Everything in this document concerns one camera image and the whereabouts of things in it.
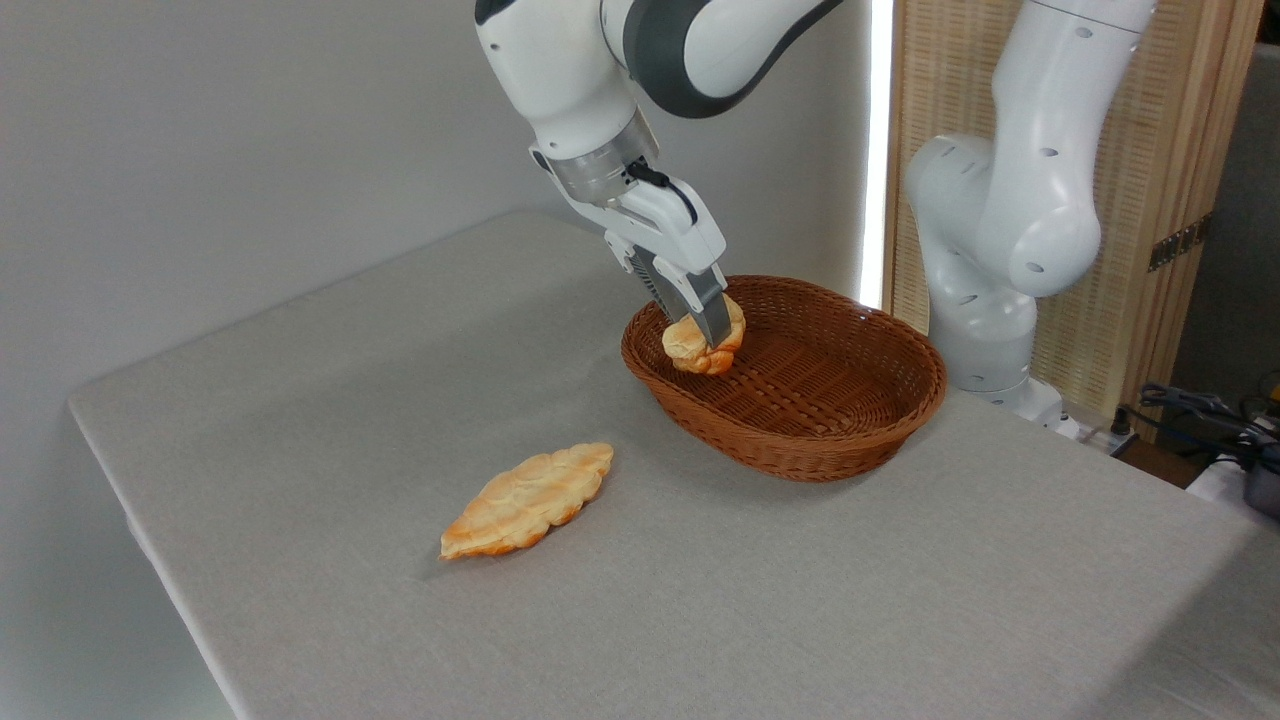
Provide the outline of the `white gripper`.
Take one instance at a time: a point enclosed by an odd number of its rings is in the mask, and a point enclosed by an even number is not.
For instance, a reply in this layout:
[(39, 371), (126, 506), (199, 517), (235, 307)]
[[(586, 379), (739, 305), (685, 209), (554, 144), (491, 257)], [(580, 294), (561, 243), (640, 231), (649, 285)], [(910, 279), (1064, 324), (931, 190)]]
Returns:
[(559, 192), (607, 231), (604, 241), (620, 265), (641, 281), (669, 322), (692, 316), (712, 350), (730, 337), (727, 281), (718, 268), (724, 237), (691, 187), (676, 179), (667, 186), (636, 181), (603, 205), (579, 201), (566, 184)]

